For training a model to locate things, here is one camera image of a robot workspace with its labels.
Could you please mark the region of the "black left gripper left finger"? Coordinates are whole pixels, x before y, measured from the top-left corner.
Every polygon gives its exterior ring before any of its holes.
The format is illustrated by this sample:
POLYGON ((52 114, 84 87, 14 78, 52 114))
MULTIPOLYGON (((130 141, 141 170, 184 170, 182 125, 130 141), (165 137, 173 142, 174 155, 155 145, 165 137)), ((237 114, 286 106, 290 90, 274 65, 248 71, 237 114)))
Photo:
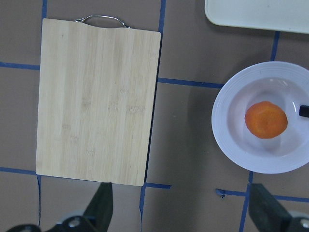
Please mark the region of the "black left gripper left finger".
POLYGON ((72 216, 56 226, 58 232, 106 232, 113 214, 111 183, 101 183, 81 216, 72 216))

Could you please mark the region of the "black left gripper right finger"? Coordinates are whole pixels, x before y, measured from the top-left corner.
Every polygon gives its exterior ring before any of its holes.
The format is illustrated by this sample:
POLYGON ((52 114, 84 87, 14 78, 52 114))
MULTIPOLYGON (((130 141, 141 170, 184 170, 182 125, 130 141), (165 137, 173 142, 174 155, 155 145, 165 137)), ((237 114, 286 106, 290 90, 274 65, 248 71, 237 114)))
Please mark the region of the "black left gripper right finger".
POLYGON ((309 106, 301 105, 299 107, 299 116, 309 118, 309 106))

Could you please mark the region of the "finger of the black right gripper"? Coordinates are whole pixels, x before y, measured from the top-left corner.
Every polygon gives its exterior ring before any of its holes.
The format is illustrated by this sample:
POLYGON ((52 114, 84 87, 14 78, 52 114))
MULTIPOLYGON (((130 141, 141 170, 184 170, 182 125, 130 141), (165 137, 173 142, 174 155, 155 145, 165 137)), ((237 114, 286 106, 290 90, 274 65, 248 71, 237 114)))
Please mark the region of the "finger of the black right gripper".
POLYGON ((262 185, 251 184, 249 215, 260 232, 307 232, 309 215, 287 211, 262 185))

